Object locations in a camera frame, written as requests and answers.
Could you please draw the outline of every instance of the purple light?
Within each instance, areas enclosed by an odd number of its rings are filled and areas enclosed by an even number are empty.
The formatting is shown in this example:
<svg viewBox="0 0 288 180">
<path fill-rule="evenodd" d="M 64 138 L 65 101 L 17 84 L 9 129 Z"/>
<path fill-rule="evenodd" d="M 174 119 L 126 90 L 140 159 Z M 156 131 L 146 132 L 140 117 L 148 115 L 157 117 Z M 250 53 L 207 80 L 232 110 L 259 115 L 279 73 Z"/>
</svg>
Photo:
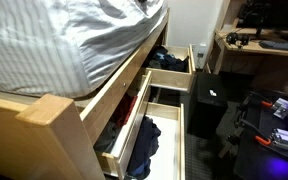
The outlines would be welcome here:
<svg viewBox="0 0 288 180">
<path fill-rule="evenodd" d="M 274 179 L 288 178 L 288 162 L 281 158 L 266 159 L 267 170 Z"/>
</svg>

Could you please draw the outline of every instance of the striped bed sheet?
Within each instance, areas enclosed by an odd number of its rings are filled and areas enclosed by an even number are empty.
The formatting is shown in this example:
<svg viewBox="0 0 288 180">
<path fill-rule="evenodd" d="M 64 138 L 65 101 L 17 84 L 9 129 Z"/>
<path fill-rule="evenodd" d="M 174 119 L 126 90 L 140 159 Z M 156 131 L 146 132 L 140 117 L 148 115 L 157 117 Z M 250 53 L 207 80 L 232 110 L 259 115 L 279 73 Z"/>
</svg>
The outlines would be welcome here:
<svg viewBox="0 0 288 180">
<path fill-rule="evenodd" d="M 83 97 L 159 25 L 166 0 L 0 0 L 0 91 Z"/>
</svg>

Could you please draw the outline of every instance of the wooden bed frame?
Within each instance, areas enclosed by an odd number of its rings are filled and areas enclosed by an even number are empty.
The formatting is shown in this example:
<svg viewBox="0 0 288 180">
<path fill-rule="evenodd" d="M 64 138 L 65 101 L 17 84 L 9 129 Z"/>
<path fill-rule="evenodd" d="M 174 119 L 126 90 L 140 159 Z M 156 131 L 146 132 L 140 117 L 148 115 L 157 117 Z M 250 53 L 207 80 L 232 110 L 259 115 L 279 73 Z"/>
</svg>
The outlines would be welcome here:
<svg viewBox="0 0 288 180">
<path fill-rule="evenodd" d="M 0 92 L 0 174 L 14 179 L 104 179 L 93 145 L 148 53 L 165 41 L 167 22 L 168 14 L 88 100 Z"/>
</svg>

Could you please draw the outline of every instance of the drawer front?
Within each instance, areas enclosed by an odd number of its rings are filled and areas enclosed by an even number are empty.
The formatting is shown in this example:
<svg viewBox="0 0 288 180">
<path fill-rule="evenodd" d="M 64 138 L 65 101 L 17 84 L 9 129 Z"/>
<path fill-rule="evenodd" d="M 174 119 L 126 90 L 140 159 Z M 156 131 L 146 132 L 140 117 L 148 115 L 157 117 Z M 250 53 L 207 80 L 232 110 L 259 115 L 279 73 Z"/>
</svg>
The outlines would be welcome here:
<svg viewBox="0 0 288 180">
<path fill-rule="evenodd" d="M 146 116 L 161 130 L 159 149 L 151 157 L 147 180 L 185 179 L 184 106 L 148 103 Z"/>
<path fill-rule="evenodd" d="M 146 73 L 152 71 L 151 85 L 166 89 L 190 92 L 195 75 L 195 63 L 192 46 L 189 48 L 164 46 L 168 54 L 174 54 L 176 58 L 184 60 L 189 56 L 187 72 L 176 72 L 162 69 L 145 68 Z"/>
<path fill-rule="evenodd" d="M 138 92 L 137 101 L 129 120 L 122 127 L 112 151 L 109 153 L 97 152 L 99 163 L 105 174 L 119 177 L 119 179 L 123 179 L 125 176 L 137 134 L 147 108 L 151 77 L 151 72 L 149 72 Z"/>
</svg>

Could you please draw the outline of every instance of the black speaker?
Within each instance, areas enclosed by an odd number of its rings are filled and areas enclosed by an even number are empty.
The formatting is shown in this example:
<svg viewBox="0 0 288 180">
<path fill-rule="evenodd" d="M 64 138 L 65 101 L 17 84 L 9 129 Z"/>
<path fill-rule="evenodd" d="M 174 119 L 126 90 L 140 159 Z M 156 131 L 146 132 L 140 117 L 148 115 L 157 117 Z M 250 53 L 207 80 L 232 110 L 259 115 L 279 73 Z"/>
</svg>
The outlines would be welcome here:
<svg viewBox="0 0 288 180">
<path fill-rule="evenodd" d="M 194 86 L 197 97 L 191 97 L 191 118 L 187 132 L 197 137 L 210 139 L 227 110 L 225 90 L 220 76 L 199 73 Z"/>
</svg>

